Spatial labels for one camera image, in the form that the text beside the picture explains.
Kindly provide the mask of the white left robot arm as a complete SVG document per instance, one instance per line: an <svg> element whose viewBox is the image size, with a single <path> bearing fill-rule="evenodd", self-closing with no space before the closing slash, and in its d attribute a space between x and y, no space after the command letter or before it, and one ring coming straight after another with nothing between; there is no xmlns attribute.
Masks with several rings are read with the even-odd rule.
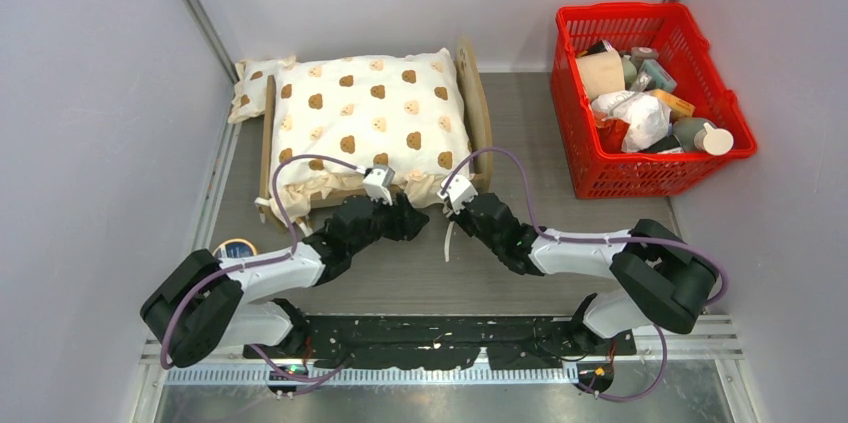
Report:
<svg viewBox="0 0 848 423"><path fill-rule="evenodd" d="M219 348L258 344L298 355L307 332L298 310L276 294L326 284L381 240L411 241L428 216L399 193L393 204L347 198L321 228L296 245L246 258L190 253L140 308L161 344L166 367L192 366Z"/></svg>

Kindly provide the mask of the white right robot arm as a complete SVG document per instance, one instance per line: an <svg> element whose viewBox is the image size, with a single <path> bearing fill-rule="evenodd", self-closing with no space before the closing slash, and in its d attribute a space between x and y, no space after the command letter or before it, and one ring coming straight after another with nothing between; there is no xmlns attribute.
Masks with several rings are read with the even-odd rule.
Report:
<svg viewBox="0 0 848 423"><path fill-rule="evenodd" d="M606 234L568 233L520 222L493 193L451 197L448 206L451 221L516 274L580 274L617 283L611 292L587 296L572 317L571 340L584 353L647 325L690 333L721 279L715 264L654 220Z"/></svg>

